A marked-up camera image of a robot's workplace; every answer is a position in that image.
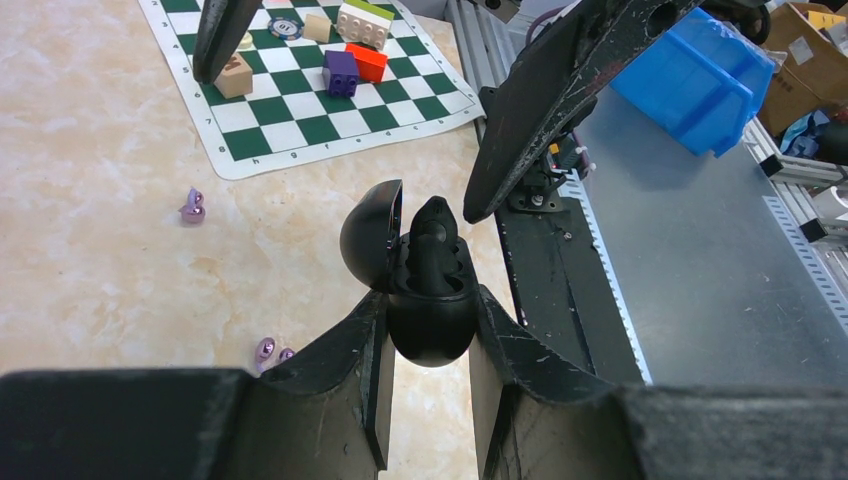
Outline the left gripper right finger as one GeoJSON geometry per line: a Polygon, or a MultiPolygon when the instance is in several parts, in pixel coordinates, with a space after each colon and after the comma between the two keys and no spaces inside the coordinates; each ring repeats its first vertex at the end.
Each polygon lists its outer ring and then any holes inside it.
{"type": "Polygon", "coordinates": [[[516,324],[487,289],[469,350],[483,479],[843,479],[840,390],[606,382],[516,324]]]}

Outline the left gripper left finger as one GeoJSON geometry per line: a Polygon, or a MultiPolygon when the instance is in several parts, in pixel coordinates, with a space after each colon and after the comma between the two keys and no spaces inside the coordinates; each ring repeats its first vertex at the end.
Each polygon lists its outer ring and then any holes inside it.
{"type": "Polygon", "coordinates": [[[375,479],[388,463],[386,299],[260,376],[39,370],[1,379],[5,479],[375,479]]]}

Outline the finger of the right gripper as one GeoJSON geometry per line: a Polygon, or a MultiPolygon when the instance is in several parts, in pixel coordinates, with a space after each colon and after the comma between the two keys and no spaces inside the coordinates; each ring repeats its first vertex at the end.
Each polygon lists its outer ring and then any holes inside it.
{"type": "Polygon", "coordinates": [[[463,216],[477,223],[506,199],[549,142],[696,1],[581,1],[516,58],[486,113],[463,216]]]}
{"type": "Polygon", "coordinates": [[[247,32],[262,0],[207,0],[202,7],[192,56],[192,73],[213,83],[247,32]]]}

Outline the purple earbud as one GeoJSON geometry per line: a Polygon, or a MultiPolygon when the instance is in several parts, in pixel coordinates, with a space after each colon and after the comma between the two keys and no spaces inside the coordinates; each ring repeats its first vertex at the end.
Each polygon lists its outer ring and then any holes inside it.
{"type": "Polygon", "coordinates": [[[189,190],[185,204],[178,210],[183,224],[199,225],[205,220],[204,200],[205,196],[200,190],[194,187],[189,190]]]}
{"type": "Polygon", "coordinates": [[[279,346],[274,338],[265,337],[257,345],[254,353],[254,362],[257,371],[262,374],[295,355],[295,351],[289,347],[279,346]]]}

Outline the black earbud charging case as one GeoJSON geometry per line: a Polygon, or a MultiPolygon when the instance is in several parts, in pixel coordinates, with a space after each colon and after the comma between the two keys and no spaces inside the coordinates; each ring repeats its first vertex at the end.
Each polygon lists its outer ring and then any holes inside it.
{"type": "Polygon", "coordinates": [[[340,250],[348,270],[363,285],[387,296],[387,327],[408,361],[428,368],[461,357],[477,328],[479,283],[465,240],[454,248],[459,271],[449,277],[459,290],[422,295],[409,286],[409,233],[401,230],[403,183],[381,182],[359,200],[342,224],[340,250]]]}

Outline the black earbud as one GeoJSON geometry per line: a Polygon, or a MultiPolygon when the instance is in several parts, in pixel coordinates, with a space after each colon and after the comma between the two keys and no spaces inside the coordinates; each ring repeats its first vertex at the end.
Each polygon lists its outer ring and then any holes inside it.
{"type": "Polygon", "coordinates": [[[417,293],[432,296],[455,294],[449,277],[459,271],[454,248],[458,227],[448,202],[431,197],[413,217],[409,233],[409,286],[417,293]]]}

